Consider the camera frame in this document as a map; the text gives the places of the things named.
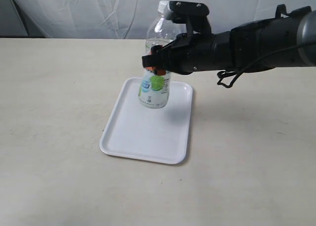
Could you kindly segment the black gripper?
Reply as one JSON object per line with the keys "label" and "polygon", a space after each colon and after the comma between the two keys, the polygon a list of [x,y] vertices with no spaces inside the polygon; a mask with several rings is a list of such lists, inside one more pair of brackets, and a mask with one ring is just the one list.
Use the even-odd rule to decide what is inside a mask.
{"label": "black gripper", "polygon": [[154,75],[165,75],[165,70],[180,75],[193,72],[221,71],[232,68],[230,32],[194,34],[190,43],[179,36],[162,48],[155,48],[142,57],[142,65]]}

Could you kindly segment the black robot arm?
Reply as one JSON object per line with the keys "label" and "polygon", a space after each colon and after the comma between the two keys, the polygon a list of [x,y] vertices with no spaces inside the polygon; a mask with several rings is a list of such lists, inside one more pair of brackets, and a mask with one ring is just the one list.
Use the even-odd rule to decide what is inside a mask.
{"label": "black robot arm", "polygon": [[316,12],[310,6],[287,12],[277,6],[275,16],[214,34],[203,3],[171,1],[167,20],[185,24],[186,32],[143,56],[143,67],[181,75],[217,71],[224,78],[276,67],[316,64]]}

